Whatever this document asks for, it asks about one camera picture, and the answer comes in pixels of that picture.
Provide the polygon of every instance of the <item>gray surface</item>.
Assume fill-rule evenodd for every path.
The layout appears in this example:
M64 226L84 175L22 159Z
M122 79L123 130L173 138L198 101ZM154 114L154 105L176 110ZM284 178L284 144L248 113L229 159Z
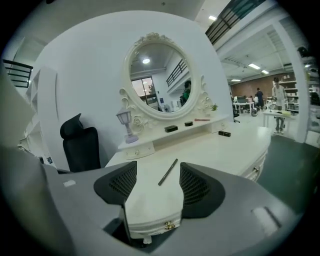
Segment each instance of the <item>gray surface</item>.
M104 228L113 219L119 216L121 207L119 205L107 204L99 197L94 190L94 183L100 177L125 166L126 163L76 173L57 175L56 171L48 165L44 165L45 173L51 191L56 187L53 186L59 183L59 190L63 190L65 194L72 198L73 203L77 204L79 209L86 214L92 222L100 228ZM75 185L65 187L64 182L75 181Z
M243 251L267 238L251 210L268 207L288 228L296 216L286 205L259 184L240 176L191 164L220 181L226 191L222 205L202 219L184 219L179 228L154 253L158 255L230 255ZM264 253L273 248L265 246Z
M319 173L319 148L274 135L257 183L300 214L310 202Z
M102 169L105 172L113 170L112 167ZM66 192L66 189L63 185L63 180L68 179L62 176L73 175L73 174L60 174L58 175L55 168L51 166L47 166L45 168L49 189L51 191L52 198L54 200L54 204L59 211L59 214L64 221L73 241L73 245L75 248L75 254L78 256L106 256L106 255L144 255L141 251L135 250L117 239L113 238L106 232L104 232L99 225L97 225L97 221L92 221L95 216L100 216L100 213L97 213L99 209L104 208L105 206L98 206L97 211L91 211L93 215L88 216L84 212L84 204L89 204L88 202L84 202L84 204L78 204L79 198L75 198L74 193ZM79 175L74 175L74 177L82 177L82 173L75 173ZM86 200L90 201L93 198L91 196L87 196ZM110 220L119 216L120 206L117 205L107 205L109 209L111 209L111 213L107 215L107 218Z
M114 168L115 166L111 166L62 175L57 175L50 167L46 168L52 197L69 229L77 254L100 255L106 248L111 255L142 253L121 244L101 230L106 222L118 217L120 207L108 205L100 199L94 192L93 184ZM259 184L207 167L199 166L198 169L223 184L226 190L225 200L206 218L184 219L181 226L152 255L230 255L244 253L244 250L258 243L263 243L262 253L269 252L285 235L276 233L279 238L272 236L266 239L261 224L251 212L258 207L268 207L273 212L285 226L280 229L282 233L292 229L297 217ZM68 180L76 181L76 185L64 187L63 182Z

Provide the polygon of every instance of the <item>ornate mirror frame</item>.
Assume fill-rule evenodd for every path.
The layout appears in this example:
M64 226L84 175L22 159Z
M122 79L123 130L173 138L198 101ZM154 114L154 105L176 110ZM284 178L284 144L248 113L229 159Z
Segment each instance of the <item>ornate mirror frame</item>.
M192 84L190 97L185 103L185 105L175 112L166 113L157 111L149 107L140 99L131 83L130 70L132 60L139 53L140 48L142 48L145 45L155 43L165 44L176 50L182 56L183 60L185 61L189 69ZM209 99L208 94L204 91L205 84L203 83L203 76L201 77L198 74L197 67L195 66L195 63L193 62L192 58L179 45L177 45L175 42L173 42L170 38L166 37L165 35L159 35L158 33L152 32L147 34L146 36L142 36L137 42L135 42L124 59L122 77L124 79L124 87L120 89L119 93L121 95L121 100L124 108L130 109L132 116L147 115L149 122L152 119L155 121L171 121L184 117L185 115L190 113L194 108L196 108L196 105L199 110L200 108L202 108L202 110L204 110L203 108L209 108L210 104L207 103L207 101L211 100Z

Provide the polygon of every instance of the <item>black railing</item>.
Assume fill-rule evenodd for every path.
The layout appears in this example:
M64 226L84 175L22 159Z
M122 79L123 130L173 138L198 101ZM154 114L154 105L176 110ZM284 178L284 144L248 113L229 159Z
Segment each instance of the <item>black railing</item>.
M187 68L187 64L184 62L184 60L180 60L178 65L174 68L172 73L169 75L168 79L166 80L166 83L168 84L168 87L177 80L178 76L183 73L183 71Z
M212 45L266 0L231 0L205 32Z
M4 67L7 70L7 74L15 87L28 88L31 71L34 68L26 64L3 59Z

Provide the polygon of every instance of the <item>white wall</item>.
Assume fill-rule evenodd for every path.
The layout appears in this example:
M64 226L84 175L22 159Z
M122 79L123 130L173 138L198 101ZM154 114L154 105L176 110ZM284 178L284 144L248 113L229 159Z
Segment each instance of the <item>white wall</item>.
M131 46L151 32L166 35L190 55L200 74L204 75L206 90L212 101L219 105L219 112L232 116L222 65L195 22L161 12L126 11L102 15L70 28L39 55L33 74L42 66L57 72L59 124L53 129L60 129L66 120L82 113L80 120L84 127L96 127L100 146L110 159L125 134L125 127L116 117L122 107L119 89L123 86L124 59ZM54 159L54 163L58 168L59 160Z
M9 42L6 44L1 54L1 58L5 60L13 61L24 39L25 38L23 36L14 34L10 38Z

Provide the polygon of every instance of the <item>black cushion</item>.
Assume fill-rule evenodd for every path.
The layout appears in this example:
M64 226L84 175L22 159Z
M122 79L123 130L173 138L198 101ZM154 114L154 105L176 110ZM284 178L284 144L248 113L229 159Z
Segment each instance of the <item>black cushion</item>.
M180 187L183 192L182 218L205 218L224 201L226 191L215 178L191 167L180 164Z
M84 134L85 129L82 123L80 122L80 116L81 113L77 114L68 121L64 122L63 125L61 125L60 136L63 139L72 139L74 137L78 137Z
M80 136L63 140L63 149L73 173L100 169L98 132L86 128Z
M73 173L100 169L97 129L84 129L81 113L66 121L60 128L63 149L70 171Z

